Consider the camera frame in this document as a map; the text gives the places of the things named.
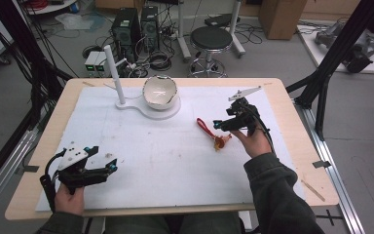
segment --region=round stool seat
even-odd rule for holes
[[[225,50],[233,42],[232,35],[216,26],[205,26],[195,29],[190,35],[193,46],[203,50]]]

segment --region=black stool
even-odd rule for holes
[[[227,77],[223,63],[211,56],[228,51],[232,42],[232,35],[222,28],[205,26],[195,29],[190,35],[190,43],[199,52],[190,64],[189,77]],[[206,58],[199,58],[200,53],[205,53]]]

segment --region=human hand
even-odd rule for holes
[[[61,183],[56,193],[56,212],[64,212],[82,216],[84,213],[84,187],[76,188],[74,195]]]
[[[245,152],[247,152],[251,158],[272,152],[272,147],[260,126],[256,127],[252,136],[249,136],[248,132],[247,136],[245,136],[239,130],[231,131],[231,133],[242,142]]]

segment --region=small orange object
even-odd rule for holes
[[[226,145],[226,142],[232,137],[231,134],[227,136],[216,136],[211,130],[206,126],[206,123],[201,119],[197,118],[197,124],[202,128],[212,139],[214,139],[214,149],[216,151],[220,150]]]

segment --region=metal stool base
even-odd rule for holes
[[[188,77],[224,78],[227,77],[224,71],[223,63],[214,58],[211,61],[207,61],[205,58],[196,58],[190,64],[190,74]]]

